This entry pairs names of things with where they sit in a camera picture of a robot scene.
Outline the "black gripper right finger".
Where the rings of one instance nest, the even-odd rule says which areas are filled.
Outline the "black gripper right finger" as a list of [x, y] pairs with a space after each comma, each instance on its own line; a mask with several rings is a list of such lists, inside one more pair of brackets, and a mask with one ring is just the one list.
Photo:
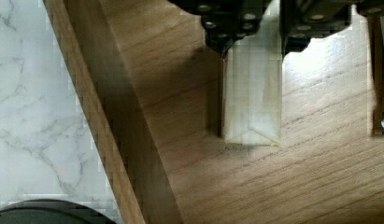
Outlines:
[[355, 0], [280, 0], [282, 56], [304, 51], [312, 38], [348, 28]]

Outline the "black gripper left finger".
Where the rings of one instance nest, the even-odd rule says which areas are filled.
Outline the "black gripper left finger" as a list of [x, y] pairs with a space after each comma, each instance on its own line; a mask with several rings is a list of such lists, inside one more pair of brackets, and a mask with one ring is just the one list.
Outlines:
[[201, 17], [206, 45], [225, 58], [232, 45], [259, 31], [272, 0], [168, 0]]

